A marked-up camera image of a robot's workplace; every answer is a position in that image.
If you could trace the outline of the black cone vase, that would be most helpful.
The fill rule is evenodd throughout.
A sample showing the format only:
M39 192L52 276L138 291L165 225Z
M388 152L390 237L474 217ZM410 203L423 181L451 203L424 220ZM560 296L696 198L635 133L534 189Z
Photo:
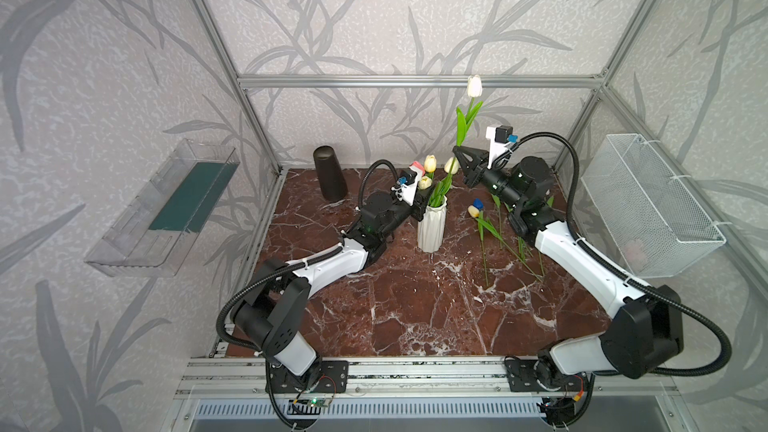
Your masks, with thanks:
M343 200L348 186L335 150L328 145L320 146L314 150L313 160L323 197L331 203Z

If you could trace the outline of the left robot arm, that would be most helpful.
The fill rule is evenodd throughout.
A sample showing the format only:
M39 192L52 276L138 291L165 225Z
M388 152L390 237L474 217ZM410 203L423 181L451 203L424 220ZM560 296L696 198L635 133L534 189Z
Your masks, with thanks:
M309 299L375 264L397 228L409 218L423 219L433 189L419 187L427 176L418 162L401 172L388 160L374 162L361 182L358 215L338 243L302 259L263 262L254 280L220 310L219 339L261 353L304 384L315 381L321 358L300 333Z

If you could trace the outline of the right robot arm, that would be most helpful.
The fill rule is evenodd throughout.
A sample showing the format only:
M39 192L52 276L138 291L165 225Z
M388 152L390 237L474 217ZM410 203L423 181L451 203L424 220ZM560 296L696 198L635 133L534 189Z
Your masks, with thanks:
M733 353L726 333L682 304L673 289L632 277L580 236L572 220L573 206L568 204L560 213L548 203L554 174L542 158L526 156L511 170L504 168L513 152L540 136L508 135L504 143L493 140L489 151L455 146L452 152L465 185L484 186L507 208L515 234L562 267L611 318L600 334L566 339L540 350L535 373L542 386L553 389L565 377L579 373L638 379L646 374L699 377L723 369ZM668 368L666 362L684 350L685 317L716 337L719 352L703 366Z

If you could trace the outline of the tall cream tulip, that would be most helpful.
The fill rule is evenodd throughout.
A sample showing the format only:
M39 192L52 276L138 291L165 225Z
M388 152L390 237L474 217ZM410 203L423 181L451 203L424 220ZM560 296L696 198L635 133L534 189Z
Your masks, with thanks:
M449 175L456 175L460 170L460 164L456 157L450 157L444 166L444 171Z

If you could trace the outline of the white ribbed ceramic vase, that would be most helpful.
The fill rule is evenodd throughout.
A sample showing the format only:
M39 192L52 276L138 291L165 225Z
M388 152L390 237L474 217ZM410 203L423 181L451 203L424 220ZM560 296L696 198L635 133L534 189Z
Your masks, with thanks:
M447 217L447 199L439 207L428 206L418 224L418 248L428 254L435 253L442 245Z

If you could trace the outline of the pale yellow tulip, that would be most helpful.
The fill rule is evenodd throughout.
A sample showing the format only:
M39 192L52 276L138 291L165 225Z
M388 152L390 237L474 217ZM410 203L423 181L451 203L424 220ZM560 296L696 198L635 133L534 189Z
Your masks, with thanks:
M424 161L424 168L427 173L433 173L437 168L437 159L435 155L428 155Z

